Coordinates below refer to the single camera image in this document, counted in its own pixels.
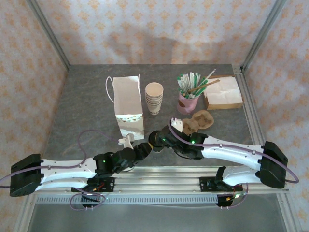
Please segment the pink cup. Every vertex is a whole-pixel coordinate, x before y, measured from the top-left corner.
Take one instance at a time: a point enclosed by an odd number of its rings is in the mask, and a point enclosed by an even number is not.
[[[183,115],[189,115],[194,111],[195,107],[197,106],[198,97],[187,99],[185,98],[180,92],[178,96],[178,104],[177,104],[177,110],[179,113]]]

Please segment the tabletop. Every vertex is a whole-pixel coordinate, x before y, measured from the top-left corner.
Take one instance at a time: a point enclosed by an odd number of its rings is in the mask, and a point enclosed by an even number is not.
[[[143,108],[145,140],[135,141],[133,146],[147,141],[155,130],[167,125],[172,117],[191,118],[177,111],[178,84],[176,77],[181,73],[199,73],[207,76],[213,69],[215,75],[233,75],[229,64],[137,64],[137,65],[72,65],[66,79],[57,108],[54,124],[43,154],[49,160],[80,160],[83,154],[77,145],[78,134],[86,129],[99,129],[114,140],[121,133],[114,114],[114,105],[108,99],[105,81],[108,76],[140,75],[140,91]],[[164,87],[163,102],[158,115],[151,115],[145,101],[145,87],[150,82],[159,82]],[[112,94],[112,85],[108,85]],[[200,97],[195,112],[206,109]],[[243,108],[210,110],[214,124],[200,133],[218,139],[242,144],[252,144]],[[100,134],[88,132],[81,138],[88,157],[106,152],[116,152],[123,146]],[[172,149],[151,154],[138,166],[228,166],[235,163],[220,159],[188,160],[178,157]]]

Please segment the paper bag handle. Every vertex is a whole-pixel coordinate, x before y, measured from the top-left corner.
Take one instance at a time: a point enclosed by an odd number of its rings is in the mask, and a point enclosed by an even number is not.
[[[108,98],[115,104],[115,102],[114,102],[113,99],[110,97],[110,95],[109,95],[109,93],[108,93],[108,90],[107,90],[107,81],[108,81],[108,79],[111,80],[111,82],[112,82],[112,88],[114,89],[114,83],[113,83],[113,81],[112,81],[112,78],[109,76],[109,77],[106,78],[106,82],[105,82],[106,93],[107,93]]]

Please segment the white paper piece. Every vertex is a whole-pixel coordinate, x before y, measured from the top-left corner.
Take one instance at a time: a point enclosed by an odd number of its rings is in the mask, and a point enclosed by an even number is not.
[[[139,76],[114,77],[115,116],[123,137],[132,133],[135,140],[144,139]]]
[[[241,93],[234,77],[221,77],[209,79],[208,83],[215,80],[220,82],[207,86],[204,96],[210,105],[242,103]]]

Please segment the patterned wallpaper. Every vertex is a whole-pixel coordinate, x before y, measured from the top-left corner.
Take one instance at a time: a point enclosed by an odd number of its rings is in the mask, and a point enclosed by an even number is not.
[[[290,184],[302,228],[309,231],[309,5],[288,0],[246,78],[266,137],[300,178]]]
[[[38,0],[71,64],[240,65],[274,2]]]
[[[25,0],[2,1],[0,15],[3,177],[12,164],[43,152],[67,72]],[[13,231],[23,198],[0,189],[0,199],[0,231]]]

